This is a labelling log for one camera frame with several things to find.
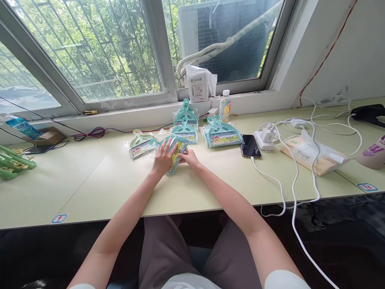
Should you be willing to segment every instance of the air conditioner unit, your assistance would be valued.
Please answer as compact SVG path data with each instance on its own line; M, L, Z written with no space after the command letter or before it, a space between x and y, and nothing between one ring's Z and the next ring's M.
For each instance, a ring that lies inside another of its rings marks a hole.
M222 43L266 12L279 0L219 0L178 9L180 55L182 58L205 47ZM276 15L255 27L232 46L199 64L218 75L218 82L253 79L258 75Z

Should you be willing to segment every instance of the red wire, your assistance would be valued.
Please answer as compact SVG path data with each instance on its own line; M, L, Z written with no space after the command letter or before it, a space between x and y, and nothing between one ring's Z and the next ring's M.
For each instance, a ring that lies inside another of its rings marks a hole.
M336 39L335 42L333 43L332 47L330 48L328 54L326 55L325 59L324 59L323 62L321 63L320 67L318 68L318 70L316 71L316 73L314 74L314 76L309 80L308 84L306 84L305 87L302 88L301 93L300 93L300 106L297 107L297 108L300 108L300 107L302 106L302 100L301 100L301 97L302 97L302 94L303 94L304 90L307 88L307 86L310 84L310 82L312 82L312 80L315 78L315 76L317 75L317 73L319 72L319 70L321 69L321 67L323 66L323 64L325 63L326 59L329 57L330 52L332 52L332 50L333 50L333 48L334 48L336 42L337 42L338 39L340 38L340 35L341 35L342 31L343 31L344 28L345 28L345 24L346 24L347 20L349 19L349 16L350 16L350 14L352 13L353 8L354 8L354 6L356 5L357 1L358 1L358 0L355 0L354 4L352 5L352 8L350 9L350 11L349 11L349 13L348 13L348 16L346 16L346 19L345 19L344 24L342 25L342 27L341 27L341 29L340 29L340 32L338 33L337 39Z
M209 113L205 113L203 115L201 115L199 118L205 116L205 115L208 115ZM158 129L155 129L155 130L143 130L142 132L155 132L155 131L159 131L161 129L168 129L168 128L165 128L166 126L169 126L169 125L172 125L171 124L166 124L165 126L162 126L161 128L158 128ZM81 134L73 134L73 135L70 135L71 137L73 137L73 139L75 141L81 141L87 137L93 137L93 138L101 138L105 135L105 132L106 130L116 130L118 132L123 132L123 133L129 133L129 132L132 132L132 131L122 131L122 130L118 130L116 128L102 128L102 127L97 127L95 129L93 129L89 134L85 134L85 133L81 133Z

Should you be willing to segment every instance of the window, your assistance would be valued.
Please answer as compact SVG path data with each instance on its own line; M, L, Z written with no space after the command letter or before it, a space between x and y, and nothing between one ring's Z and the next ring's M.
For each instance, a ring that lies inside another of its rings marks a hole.
M261 90L293 5L0 0L0 93L51 117L176 102L188 95L182 75L189 63L217 74L218 89ZM216 43L224 46L200 52ZM6 101L0 110L36 119Z
M29 110L57 108L60 104L0 42L0 96ZM21 112L0 99L0 112Z
M263 90L273 64L267 62L267 54L275 59L290 15L280 17L283 4L280 0L163 0L177 87L184 88L183 65L192 64L217 74L221 88ZM291 12L292 4L286 1L290 7L285 13Z

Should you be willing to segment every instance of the white wall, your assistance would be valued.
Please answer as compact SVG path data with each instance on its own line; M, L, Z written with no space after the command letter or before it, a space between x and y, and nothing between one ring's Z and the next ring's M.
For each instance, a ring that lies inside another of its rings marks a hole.
M351 1L333 2L346 6ZM322 100L324 94L335 93L345 85L351 100L385 96L384 12L384 0L358 0L335 47L303 96Z
M231 113L247 114L291 108L301 89L325 58L352 4L353 0L298 0L295 15L278 55L278 72L271 90L232 96ZM348 97L353 100L385 95L382 88L385 79L385 18L381 17L384 11L384 0L357 2L332 53L303 96L322 100L327 93L331 94L343 85L348 86ZM170 104L80 119L65 118L64 123L85 132L97 126L125 130L162 126L172 122L171 112L176 109L175 105L181 106ZM210 105L210 102L196 104L201 114ZM36 127L51 125L41 122ZM0 131L0 144L18 142L18 138Z

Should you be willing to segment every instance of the grey pants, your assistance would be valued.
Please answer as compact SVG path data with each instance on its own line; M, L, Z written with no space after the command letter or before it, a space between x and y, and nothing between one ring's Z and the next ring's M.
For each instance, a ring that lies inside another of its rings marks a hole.
M168 279L181 273L200 275L170 216L147 217L144 229L139 289L161 289ZM262 289L247 239L230 219L207 259L203 275L222 289Z

